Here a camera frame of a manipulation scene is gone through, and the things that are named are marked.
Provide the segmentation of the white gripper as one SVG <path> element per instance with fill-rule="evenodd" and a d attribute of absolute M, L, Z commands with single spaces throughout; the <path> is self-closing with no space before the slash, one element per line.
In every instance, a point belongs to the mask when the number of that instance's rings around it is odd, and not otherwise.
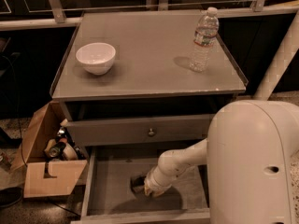
<path fill-rule="evenodd" d="M 152 168 L 146 175 L 144 194 L 147 197 L 159 197 L 171 188 L 170 177 L 164 175 L 158 167 Z"/>

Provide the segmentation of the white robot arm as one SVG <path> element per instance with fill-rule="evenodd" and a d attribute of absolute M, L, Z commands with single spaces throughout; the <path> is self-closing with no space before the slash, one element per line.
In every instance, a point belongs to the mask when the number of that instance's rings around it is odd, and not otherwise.
<path fill-rule="evenodd" d="M 269 96 L 298 50 L 295 18 L 254 98 L 232 102 L 213 118 L 207 139 L 164 152 L 146 178 L 159 196 L 188 168 L 207 165 L 211 224 L 297 224 L 290 158 L 299 150 L 299 108 Z"/>

